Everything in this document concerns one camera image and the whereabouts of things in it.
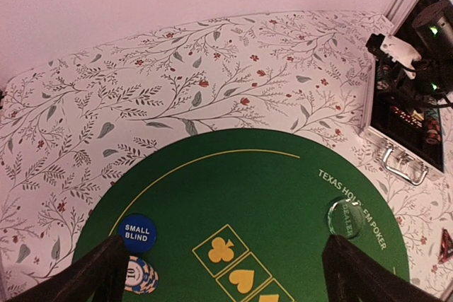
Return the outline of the aluminium poker chip case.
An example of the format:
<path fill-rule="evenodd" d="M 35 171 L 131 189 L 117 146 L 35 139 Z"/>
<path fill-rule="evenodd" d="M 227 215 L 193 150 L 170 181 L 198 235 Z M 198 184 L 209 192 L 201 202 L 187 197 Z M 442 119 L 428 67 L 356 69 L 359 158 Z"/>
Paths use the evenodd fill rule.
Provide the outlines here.
<path fill-rule="evenodd" d="M 389 34 L 382 35 L 393 35 L 416 47 L 421 46 L 421 40 L 411 27 L 412 22 L 424 8 L 437 1 L 439 0 L 414 0 L 396 27 Z M 381 151 L 380 163 L 387 172 L 413 186 L 421 185 L 426 178 L 435 180 L 445 171 L 443 136 L 438 145 L 425 143 L 425 109 L 407 111 L 382 100 L 382 95 L 390 89 L 391 82 L 399 75 L 400 67 L 388 57 L 373 57 L 375 60 L 367 82 L 361 126 L 365 138 Z M 441 112 L 450 108 L 438 109 L 441 132 Z"/>

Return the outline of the blue small blind button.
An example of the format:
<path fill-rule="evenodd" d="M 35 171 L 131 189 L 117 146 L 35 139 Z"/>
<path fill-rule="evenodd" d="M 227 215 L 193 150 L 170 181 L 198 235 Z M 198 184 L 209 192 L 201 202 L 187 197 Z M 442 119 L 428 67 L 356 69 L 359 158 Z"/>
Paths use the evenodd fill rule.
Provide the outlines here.
<path fill-rule="evenodd" d="M 118 234 L 131 253 L 145 253 L 153 248 L 156 242 L 156 226 L 143 214 L 130 214 L 121 222 Z"/>

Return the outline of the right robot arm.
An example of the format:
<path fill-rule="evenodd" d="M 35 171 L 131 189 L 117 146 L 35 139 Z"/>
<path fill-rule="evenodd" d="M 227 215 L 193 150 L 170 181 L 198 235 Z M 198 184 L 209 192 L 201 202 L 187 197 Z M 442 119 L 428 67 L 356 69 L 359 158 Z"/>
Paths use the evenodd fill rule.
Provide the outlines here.
<path fill-rule="evenodd" d="M 452 2 L 439 0 L 424 8 L 413 20 L 421 40 L 416 47 L 395 36 L 382 47 L 400 67 L 399 75 L 382 100 L 403 110 L 452 107 Z"/>

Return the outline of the front row poker chips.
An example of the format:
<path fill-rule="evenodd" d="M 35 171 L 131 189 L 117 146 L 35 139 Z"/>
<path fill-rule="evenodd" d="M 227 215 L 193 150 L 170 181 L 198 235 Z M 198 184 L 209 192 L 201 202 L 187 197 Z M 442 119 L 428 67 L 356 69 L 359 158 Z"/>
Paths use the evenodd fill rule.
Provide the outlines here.
<path fill-rule="evenodd" d="M 423 111 L 423 133 L 425 143 L 438 145 L 442 141 L 439 110 L 427 108 Z"/>

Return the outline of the round green poker mat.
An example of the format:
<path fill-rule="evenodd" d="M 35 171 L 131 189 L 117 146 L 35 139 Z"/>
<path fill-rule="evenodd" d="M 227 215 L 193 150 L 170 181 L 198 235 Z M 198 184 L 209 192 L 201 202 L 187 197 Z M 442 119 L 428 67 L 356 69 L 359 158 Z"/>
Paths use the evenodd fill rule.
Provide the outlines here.
<path fill-rule="evenodd" d="M 358 202 L 353 243 L 409 279 L 399 224 L 371 181 L 314 141 L 264 129 L 230 129 L 171 144 L 130 168 L 96 205 L 74 253 L 83 257 L 130 214 L 148 216 L 145 253 L 159 275 L 151 294 L 125 301 L 326 301 L 321 254 L 326 214 Z"/>

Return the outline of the red black triangular button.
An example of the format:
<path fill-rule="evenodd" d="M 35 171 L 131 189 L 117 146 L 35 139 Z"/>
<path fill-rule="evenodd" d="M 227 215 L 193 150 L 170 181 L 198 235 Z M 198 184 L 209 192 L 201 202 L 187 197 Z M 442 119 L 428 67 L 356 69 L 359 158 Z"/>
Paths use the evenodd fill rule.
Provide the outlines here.
<path fill-rule="evenodd" d="M 453 253 L 453 242 L 452 237 L 449 234 L 446 228 L 442 229 L 441 239 L 440 239 L 440 251 L 438 255 L 438 262 L 440 264 L 447 262 Z"/>

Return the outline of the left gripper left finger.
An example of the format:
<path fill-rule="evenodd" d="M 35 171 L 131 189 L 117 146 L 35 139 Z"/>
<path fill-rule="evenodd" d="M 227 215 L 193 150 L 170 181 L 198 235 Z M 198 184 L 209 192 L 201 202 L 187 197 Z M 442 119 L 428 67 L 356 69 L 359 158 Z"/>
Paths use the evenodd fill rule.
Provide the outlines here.
<path fill-rule="evenodd" d="M 121 301 L 129 254 L 120 236 L 110 236 L 77 262 L 12 301 Z"/>

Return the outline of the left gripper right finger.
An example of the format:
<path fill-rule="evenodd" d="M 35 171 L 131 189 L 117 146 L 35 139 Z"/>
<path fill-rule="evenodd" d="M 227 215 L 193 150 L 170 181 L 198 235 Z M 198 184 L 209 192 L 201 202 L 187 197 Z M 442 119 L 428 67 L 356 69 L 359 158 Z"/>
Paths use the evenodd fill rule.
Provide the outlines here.
<path fill-rule="evenodd" d="M 329 301 L 439 301 L 392 274 L 342 236 L 329 236 L 322 263 Z"/>

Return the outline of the clear dealer button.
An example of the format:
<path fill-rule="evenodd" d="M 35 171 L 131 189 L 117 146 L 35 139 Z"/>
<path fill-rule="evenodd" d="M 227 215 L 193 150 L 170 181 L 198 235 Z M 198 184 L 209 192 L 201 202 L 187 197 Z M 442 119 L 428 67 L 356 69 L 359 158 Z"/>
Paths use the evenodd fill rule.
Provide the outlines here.
<path fill-rule="evenodd" d="M 326 221 L 330 234 L 352 240 L 361 235 L 365 215 L 358 202 L 343 198 L 330 205 Z"/>

